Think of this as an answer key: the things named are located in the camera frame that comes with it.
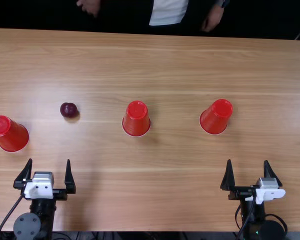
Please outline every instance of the red solo cup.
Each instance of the red solo cup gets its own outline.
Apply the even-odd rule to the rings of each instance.
[[[219,99],[201,114],[200,125],[209,134],[220,134],[226,129],[232,112],[232,104]]]
[[[28,130],[7,116],[0,116],[0,147],[7,152],[23,149],[29,141]]]
[[[148,108],[142,101],[130,102],[122,120],[123,130],[133,137],[146,134],[150,128]]]

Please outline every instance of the person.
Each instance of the person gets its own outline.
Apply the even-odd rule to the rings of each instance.
[[[139,26],[139,31],[134,33],[175,33],[182,35],[182,33],[188,33],[190,30],[201,30],[208,33],[220,23],[224,8],[230,0],[212,1],[211,4],[211,0],[77,0],[76,4],[81,7],[82,11],[95,18],[99,14],[103,15],[100,17],[103,20],[100,21],[108,21],[106,24],[108,27],[121,25],[122,29],[136,30],[136,26]],[[108,11],[101,14],[103,3],[105,6],[111,5],[116,10],[113,11],[111,7],[108,7]],[[117,27],[117,31],[124,32],[124,30],[118,29],[120,27]]]

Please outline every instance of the wooden table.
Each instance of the wooden table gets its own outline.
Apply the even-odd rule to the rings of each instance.
[[[199,116],[219,98],[233,115],[209,135]],[[144,137],[122,129],[133,100],[149,109]],[[0,223],[28,158],[59,188],[69,158],[77,194],[57,203],[55,231],[235,231],[226,162],[248,186],[269,160],[286,196],[266,212],[300,231],[300,41],[0,29],[0,115],[30,132],[23,151],[0,149]]]

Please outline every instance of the robotic arm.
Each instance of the robotic arm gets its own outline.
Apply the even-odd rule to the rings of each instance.
[[[67,160],[65,188],[54,188],[54,174],[50,171],[36,171],[31,179],[32,159],[14,180],[13,187],[21,196],[3,220],[0,231],[12,211],[22,198],[31,201],[30,212],[20,215],[14,222],[13,232],[17,240],[50,240],[54,225],[56,201],[66,201],[68,194],[76,193],[76,184]]]
[[[283,185],[267,160],[263,163],[263,172],[264,177],[260,177],[256,185],[235,186],[231,160],[227,161],[220,188],[224,191],[230,191],[229,200],[240,201],[235,219],[237,219],[237,214],[241,209],[242,227],[236,240],[240,239],[241,234],[245,240],[283,240],[288,232],[286,223],[280,217],[265,213],[264,202],[282,198],[286,191],[280,189]],[[266,220],[267,216],[276,217],[284,229],[278,222]]]

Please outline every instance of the white shirt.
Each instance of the white shirt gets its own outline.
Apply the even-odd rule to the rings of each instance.
[[[150,26],[178,24],[185,16],[188,0],[154,0]]]

